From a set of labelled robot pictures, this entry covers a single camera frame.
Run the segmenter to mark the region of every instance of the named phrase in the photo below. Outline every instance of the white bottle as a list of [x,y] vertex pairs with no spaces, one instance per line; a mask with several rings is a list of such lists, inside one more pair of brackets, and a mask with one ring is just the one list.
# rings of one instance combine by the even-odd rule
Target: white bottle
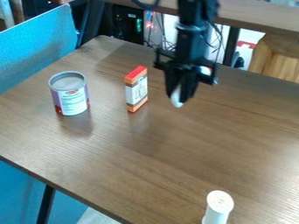
[[226,192],[213,191],[206,198],[207,207],[202,224],[226,224],[233,210],[233,198]]

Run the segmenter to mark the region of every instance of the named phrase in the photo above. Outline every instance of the metal can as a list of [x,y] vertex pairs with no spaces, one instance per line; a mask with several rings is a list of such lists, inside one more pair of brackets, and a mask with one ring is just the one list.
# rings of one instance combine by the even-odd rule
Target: metal can
[[89,108],[87,82],[82,73],[67,71],[55,74],[48,85],[58,114],[75,116]]

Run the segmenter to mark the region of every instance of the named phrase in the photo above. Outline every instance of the blue panel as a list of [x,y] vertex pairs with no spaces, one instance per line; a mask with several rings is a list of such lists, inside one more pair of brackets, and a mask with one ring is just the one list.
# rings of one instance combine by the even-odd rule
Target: blue panel
[[0,94],[75,49],[69,5],[0,32]]
[[[0,162],[0,223],[36,223],[45,185]],[[74,224],[87,206],[56,192],[49,224]]]

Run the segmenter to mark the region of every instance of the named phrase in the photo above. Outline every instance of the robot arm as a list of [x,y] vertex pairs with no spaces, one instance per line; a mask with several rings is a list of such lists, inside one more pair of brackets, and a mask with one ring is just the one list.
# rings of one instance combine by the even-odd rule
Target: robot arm
[[[157,0],[153,6],[143,8],[152,9],[158,3]],[[177,5],[180,20],[175,52],[157,48],[155,67],[164,70],[166,93],[179,108],[194,96],[199,82],[217,83],[217,65],[206,59],[205,53],[209,23],[216,16],[219,4],[217,0],[177,0]],[[169,61],[161,61],[161,55]]]

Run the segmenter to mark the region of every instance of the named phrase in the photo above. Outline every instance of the small box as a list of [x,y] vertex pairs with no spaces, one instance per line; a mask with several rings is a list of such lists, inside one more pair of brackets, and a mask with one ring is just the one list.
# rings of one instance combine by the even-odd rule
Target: small box
[[125,75],[127,110],[136,112],[148,100],[148,68],[138,66]]

